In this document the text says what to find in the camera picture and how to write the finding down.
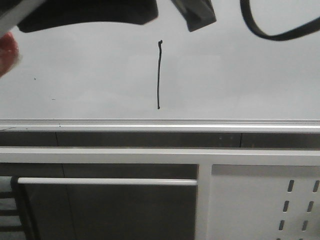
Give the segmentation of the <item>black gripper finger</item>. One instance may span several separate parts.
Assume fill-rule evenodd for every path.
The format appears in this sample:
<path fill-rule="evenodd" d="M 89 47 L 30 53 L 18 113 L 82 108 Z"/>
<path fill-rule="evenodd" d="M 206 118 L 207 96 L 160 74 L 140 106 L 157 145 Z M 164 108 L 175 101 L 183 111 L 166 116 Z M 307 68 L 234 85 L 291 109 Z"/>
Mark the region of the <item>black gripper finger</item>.
<path fill-rule="evenodd" d="M 89 22 L 144 25 L 158 14 L 155 0 L 46 0 L 17 27 L 30 33 Z"/>
<path fill-rule="evenodd" d="M 186 21 L 189 32 L 197 31 L 217 21 L 211 0 L 172 0 Z"/>

